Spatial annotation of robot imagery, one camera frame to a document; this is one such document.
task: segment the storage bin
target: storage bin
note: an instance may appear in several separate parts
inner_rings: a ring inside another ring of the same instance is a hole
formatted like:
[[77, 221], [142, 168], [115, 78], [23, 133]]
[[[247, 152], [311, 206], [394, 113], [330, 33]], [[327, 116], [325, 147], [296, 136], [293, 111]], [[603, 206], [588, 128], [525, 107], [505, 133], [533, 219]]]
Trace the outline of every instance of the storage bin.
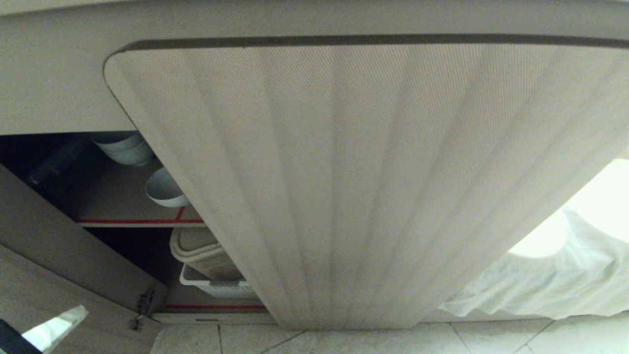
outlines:
[[242, 279], [242, 274], [212, 232], [200, 227], [177, 227], [170, 236], [170, 252], [179, 261], [214, 281]]
[[220, 299], [258, 299], [258, 295], [246, 281], [217, 282], [208, 280], [187, 265], [184, 265], [181, 270], [179, 281], [183, 285], [195, 286]]

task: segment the cabinet shelf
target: cabinet shelf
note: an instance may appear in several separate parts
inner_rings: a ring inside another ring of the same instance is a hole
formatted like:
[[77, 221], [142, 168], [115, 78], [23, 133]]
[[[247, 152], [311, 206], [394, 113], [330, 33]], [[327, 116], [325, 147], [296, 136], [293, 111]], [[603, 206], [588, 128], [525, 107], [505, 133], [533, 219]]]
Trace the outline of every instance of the cabinet shelf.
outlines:
[[167, 208], [146, 196], [161, 167], [157, 158], [144, 166], [104, 161], [73, 188], [66, 212], [84, 227], [206, 227], [193, 206]]

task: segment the white plastic basket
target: white plastic basket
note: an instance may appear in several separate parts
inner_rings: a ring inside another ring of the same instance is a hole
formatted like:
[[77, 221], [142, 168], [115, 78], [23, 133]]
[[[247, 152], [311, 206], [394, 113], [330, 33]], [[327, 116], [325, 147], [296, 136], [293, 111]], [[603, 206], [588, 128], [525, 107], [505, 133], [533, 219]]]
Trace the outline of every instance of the white plastic basket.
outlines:
[[187, 265], [184, 265], [182, 268], [179, 281], [183, 285], [193, 285], [219, 299], [258, 299], [258, 295], [255, 294], [246, 281], [221, 282], [208, 280], [203, 274]]

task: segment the tile floor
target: tile floor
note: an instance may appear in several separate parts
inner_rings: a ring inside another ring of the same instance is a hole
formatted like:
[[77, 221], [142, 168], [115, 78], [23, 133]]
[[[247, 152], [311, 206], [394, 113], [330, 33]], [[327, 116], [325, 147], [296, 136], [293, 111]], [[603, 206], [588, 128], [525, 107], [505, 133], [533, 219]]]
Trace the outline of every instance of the tile floor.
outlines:
[[394, 331], [284, 331], [271, 324], [171, 324], [151, 354], [629, 354], [629, 312], [552, 321], [431, 323]]

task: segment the ribbed fabric panel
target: ribbed fabric panel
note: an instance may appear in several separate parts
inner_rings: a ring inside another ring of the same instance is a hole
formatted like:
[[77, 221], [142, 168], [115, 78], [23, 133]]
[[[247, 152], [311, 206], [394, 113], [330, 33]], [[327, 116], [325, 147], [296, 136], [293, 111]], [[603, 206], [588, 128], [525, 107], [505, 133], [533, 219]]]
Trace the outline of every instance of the ribbed fabric panel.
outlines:
[[629, 52], [136, 50], [113, 93], [279, 323], [403, 328], [623, 148]]

